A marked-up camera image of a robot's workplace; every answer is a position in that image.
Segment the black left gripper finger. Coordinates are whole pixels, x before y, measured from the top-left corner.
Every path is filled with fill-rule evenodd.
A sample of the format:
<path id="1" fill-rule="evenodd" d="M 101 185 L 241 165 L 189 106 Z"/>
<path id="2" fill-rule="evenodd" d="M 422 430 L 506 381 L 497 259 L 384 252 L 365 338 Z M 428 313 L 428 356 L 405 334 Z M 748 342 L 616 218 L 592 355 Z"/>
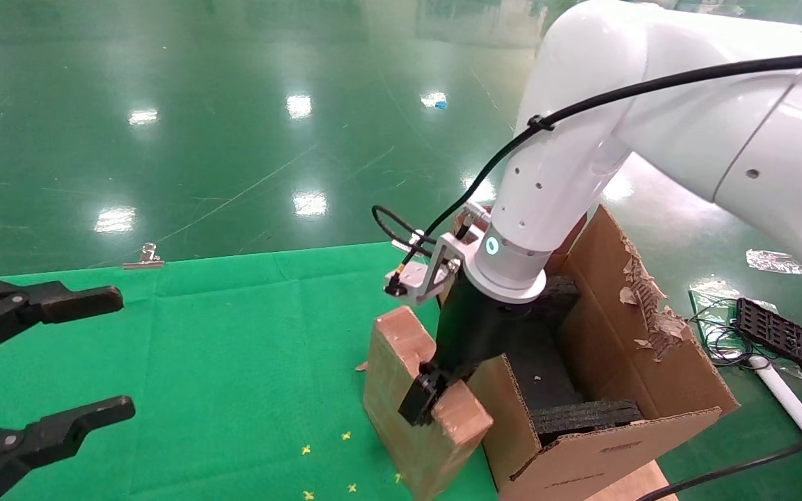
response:
<path id="1" fill-rule="evenodd" d="M 0 281 L 0 345 L 38 324 L 61 324 L 122 310 L 112 285 L 71 291 L 59 281 L 14 285 Z"/>
<path id="2" fill-rule="evenodd" d="M 92 431 L 135 415 L 133 399 L 121 395 L 53 413 L 22 430 L 0 428 L 0 499 L 32 470 L 76 456 Z"/>

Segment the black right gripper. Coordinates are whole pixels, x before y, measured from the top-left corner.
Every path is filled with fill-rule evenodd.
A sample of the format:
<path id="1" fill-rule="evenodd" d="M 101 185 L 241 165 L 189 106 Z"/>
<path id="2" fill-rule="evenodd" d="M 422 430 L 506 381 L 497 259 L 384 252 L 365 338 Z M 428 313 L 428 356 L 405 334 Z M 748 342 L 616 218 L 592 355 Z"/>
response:
<path id="1" fill-rule="evenodd" d="M 441 306 L 434 361 L 420 365 L 398 412 L 411 426 L 432 424 L 435 409 L 454 381 L 470 377 L 478 366 L 502 355 L 510 336 L 530 311 L 481 292 L 464 271 L 456 273 Z"/>

